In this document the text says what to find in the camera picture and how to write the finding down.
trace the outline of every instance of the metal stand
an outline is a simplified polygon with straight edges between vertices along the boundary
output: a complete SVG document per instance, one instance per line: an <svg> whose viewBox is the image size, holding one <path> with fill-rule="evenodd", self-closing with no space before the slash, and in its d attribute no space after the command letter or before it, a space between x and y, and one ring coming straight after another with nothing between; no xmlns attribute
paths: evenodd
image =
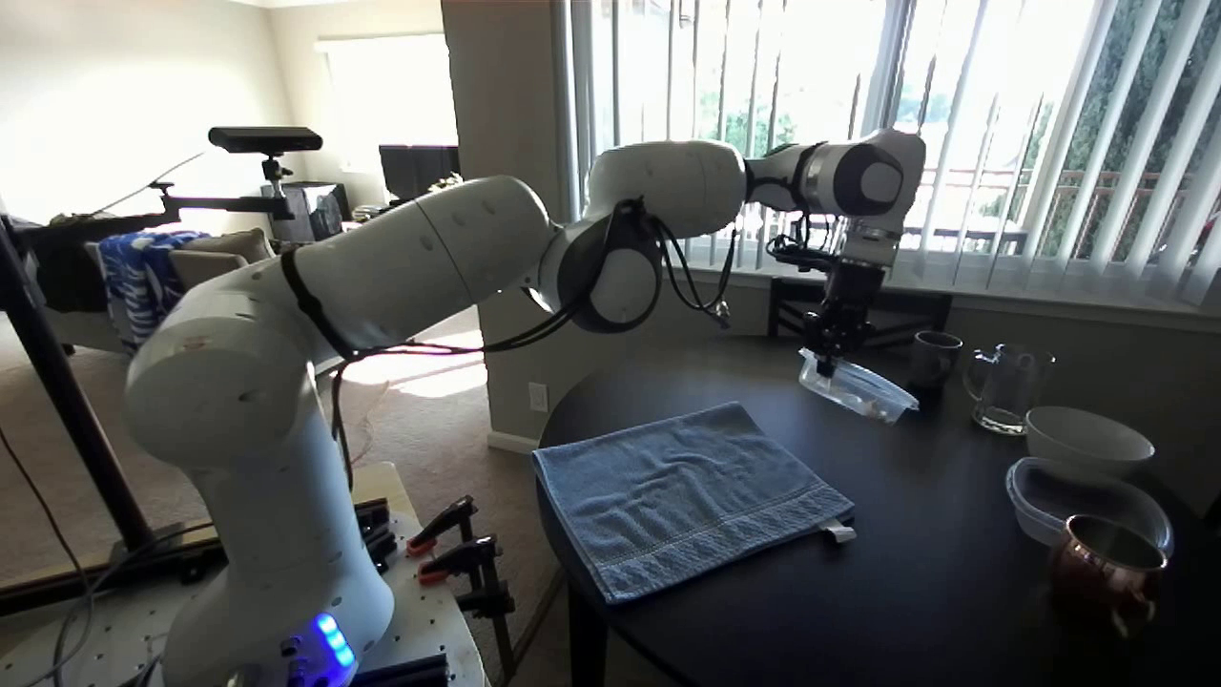
<svg viewBox="0 0 1221 687"><path fill-rule="evenodd" d="M158 543L158 534L154 534L151 517L142 513L101 419L74 376L74 367L62 351L62 340L53 335L53 326L41 314L41 293L22 272L9 217L0 223L0 305L4 305L17 335L22 340L62 422L69 428L69 437L74 437L92 483L101 489L101 494L124 534L124 549L128 552L151 549ZM205 559L223 559L219 543L186 545L185 563L177 563L177 552L142 558L142 563L134 563L128 577L116 577L116 582L138 580L142 573L200 567ZM21 605L39 605L50 599L69 599L69 596L81 596L81 573L4 587L0 614L21 609Z"/></svg>

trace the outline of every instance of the black table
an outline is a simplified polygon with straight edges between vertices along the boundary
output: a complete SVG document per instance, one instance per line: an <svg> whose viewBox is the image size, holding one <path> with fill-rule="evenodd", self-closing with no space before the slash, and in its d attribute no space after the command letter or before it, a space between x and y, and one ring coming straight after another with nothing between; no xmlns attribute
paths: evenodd
<svg viewBox="0 0 1221 687"><path fill-rule="evenodd" d="M745 403L856 501L860 543L800 536L672 590L608 605L537 489L569 577L574 681L603 681L608 624L678 681L1221 681L1221 543L1160 483L1176 524L1160 618L1139 638L1047 599L1047 545L1004 494L1021 437L966 419L951 387L901 422L851 417L797 386L795 342L718 340L641 354L579 381L544 446Z"/></svg>

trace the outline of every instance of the blue towel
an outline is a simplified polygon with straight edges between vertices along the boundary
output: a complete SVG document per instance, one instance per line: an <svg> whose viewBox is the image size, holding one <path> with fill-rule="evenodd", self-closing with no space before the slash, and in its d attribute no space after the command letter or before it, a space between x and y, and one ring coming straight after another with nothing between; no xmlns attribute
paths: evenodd
<svg viewBox="0 0 1221 687"><path fill-rule="evenodd" d="M608 604L663 590L851 510L742 403L544 446L536 470Z"/></svg>

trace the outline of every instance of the wall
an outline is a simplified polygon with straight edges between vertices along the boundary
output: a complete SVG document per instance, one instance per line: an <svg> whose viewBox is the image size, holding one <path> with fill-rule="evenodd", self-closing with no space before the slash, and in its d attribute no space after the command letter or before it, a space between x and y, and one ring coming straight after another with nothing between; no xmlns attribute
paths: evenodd
<svg viewBox="0 0 1221 687"><path fill-rule="evenodd" d="M290 113L268 15L223 0L0 0L0 92L0 198L30 220L151 183L212 125ZM213 152L177 179L233 175L261 165Z"/></svg>
<svg viewBox="0 0 1221 687"><path fill-rule="evenodd" d="M322 39L373 39L373 34L418 34L418 30L443 30L439 0L345 0L345 3L316 3L316 8L275 8L268 11L275 54L283 64L283 85L290 95L294 120L315 125L327 137L331 105L327 105L327 72L325 55L316 54ZM407 72L385 72L385 85L406 85ZM385 202L382 175L354 175L341 166L341 156L322 148L297 160L303 175L315 179L345 179L350 202Z"/></svg>

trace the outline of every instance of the bowl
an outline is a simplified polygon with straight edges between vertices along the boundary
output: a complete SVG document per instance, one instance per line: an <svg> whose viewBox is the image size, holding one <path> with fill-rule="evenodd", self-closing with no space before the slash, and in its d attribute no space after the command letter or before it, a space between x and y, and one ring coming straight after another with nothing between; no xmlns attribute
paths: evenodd
<svg viewBox="0 0 1221 687"><path fill-rule="evenodd" d="M1083 475L1126 475L1158 452L1140 431L1089 408L1037 403L1022 428L1029 457L1059 460Z"/></svg>
<svg viewBox="0 0 1221 687"><path fill-rule="evenodd" d="M1164 558L1176 549L1176 525L1168 510L1140 490L1139 483L1113 475L1089 475L1047 460L1047 457L1021 457L1004 471L1004 490L1015 507L1021 530L1043 545L1065 543L1065 517L1097 513L1139 530L1140 536L1158 543Z"/></svg>

